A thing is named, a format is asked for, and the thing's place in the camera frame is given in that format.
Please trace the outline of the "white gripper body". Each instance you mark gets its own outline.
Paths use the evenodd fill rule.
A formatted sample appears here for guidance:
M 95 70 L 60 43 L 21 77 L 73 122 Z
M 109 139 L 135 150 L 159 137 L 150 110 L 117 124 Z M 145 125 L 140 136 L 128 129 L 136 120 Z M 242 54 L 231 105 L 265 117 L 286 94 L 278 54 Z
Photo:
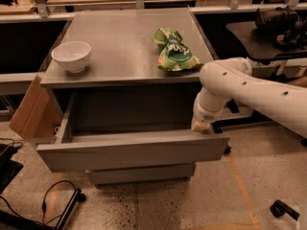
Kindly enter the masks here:
M 228 98 L 215 95 L 202 88 L 193 105 L 193 119 L 201 123 L 214 123 L 223 113 Z

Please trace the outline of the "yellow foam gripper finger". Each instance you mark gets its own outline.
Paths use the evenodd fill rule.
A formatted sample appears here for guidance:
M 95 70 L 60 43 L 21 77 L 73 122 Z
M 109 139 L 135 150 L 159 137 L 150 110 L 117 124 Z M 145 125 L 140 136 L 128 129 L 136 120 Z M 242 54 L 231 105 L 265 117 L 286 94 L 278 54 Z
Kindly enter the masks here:
M 210 128 L 210 124 L 193 119 L 191 122 L 191 130 L 195 132 L 204 132 Z

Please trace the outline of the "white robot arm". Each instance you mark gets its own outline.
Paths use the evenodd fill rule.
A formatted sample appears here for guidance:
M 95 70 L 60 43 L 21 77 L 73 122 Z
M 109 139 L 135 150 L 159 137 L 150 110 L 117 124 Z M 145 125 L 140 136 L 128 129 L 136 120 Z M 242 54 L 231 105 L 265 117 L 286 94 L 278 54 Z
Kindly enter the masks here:
M 255 78 L 247 59 L 213 60 L 200 69 L 201 91 L 193 106 L 191 129 L 202 132 L 236 100 L 307 138 L 307 88 Z

